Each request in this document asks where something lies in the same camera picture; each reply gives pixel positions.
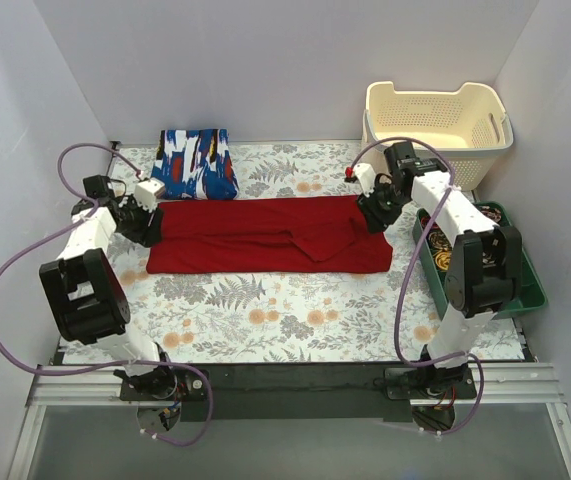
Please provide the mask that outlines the red garment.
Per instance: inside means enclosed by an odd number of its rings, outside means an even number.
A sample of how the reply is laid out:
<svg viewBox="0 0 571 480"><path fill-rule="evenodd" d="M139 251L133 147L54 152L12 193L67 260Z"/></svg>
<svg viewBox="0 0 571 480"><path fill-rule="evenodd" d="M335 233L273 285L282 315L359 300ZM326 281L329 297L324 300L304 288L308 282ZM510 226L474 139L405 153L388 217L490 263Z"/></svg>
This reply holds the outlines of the red garment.
<svg viewBox="0 0 571 480"><path fill-rule="evenodd" d="M392 263L392 246L368 232L353 195L186 200L160 209L150 274L373 274Z"/></svg>

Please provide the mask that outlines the blue patterned trousers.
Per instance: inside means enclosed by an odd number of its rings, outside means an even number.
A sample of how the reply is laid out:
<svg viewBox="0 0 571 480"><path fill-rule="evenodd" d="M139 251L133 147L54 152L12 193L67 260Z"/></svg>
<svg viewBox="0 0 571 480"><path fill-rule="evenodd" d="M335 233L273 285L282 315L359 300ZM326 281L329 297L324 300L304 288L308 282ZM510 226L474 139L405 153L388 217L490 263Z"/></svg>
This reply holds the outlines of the blue patterned trousers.
<svg viewBox="0 0 571 480"><path fill-rule="evenodd" d="M165 200L233 200L239 193L226 129L162 130L151 176Z"/></svg>

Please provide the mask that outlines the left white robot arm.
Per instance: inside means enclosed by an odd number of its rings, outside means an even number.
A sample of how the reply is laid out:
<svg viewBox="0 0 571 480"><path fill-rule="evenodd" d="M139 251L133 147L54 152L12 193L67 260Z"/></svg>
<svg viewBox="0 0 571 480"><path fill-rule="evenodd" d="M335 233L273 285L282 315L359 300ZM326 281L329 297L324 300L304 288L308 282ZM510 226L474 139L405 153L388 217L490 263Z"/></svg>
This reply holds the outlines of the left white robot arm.
<svg viewBox="0 0 571 480"><path fill-rule="evenodd" d="M77 227L57 259L39 269L57 328L66 341L94 346L121 361L115 375L137 393L168 399L178 377L166 365L162 347L131 323L128 300L107 258L115 234L145 248L160 242L164 184L144 179L121 196L105 175L87 177L83 186L85 194L71 210Z"/></svg>

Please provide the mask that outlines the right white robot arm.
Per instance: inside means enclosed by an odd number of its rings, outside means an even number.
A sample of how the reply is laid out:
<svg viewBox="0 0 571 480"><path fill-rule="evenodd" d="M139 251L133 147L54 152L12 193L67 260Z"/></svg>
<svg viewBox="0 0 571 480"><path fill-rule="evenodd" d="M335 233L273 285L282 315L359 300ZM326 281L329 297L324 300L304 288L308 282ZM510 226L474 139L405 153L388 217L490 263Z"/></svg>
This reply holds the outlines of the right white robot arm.
<svg viewBox="0 0 571 480"><path fill-rule="evenodd" d="M355 159L346 172L362 192L357 206L371 233L382 233L400 217L405 205L417 203L450 243L445 276L447 307L435 336L417 361L408 366L406 384L429 397L440 397L464 381L471 349L486 325L519 296L522 287L522 236L483 215L455 185L454 166L434 152L421 159L419 140L386 138L387 170Z"/></svg>

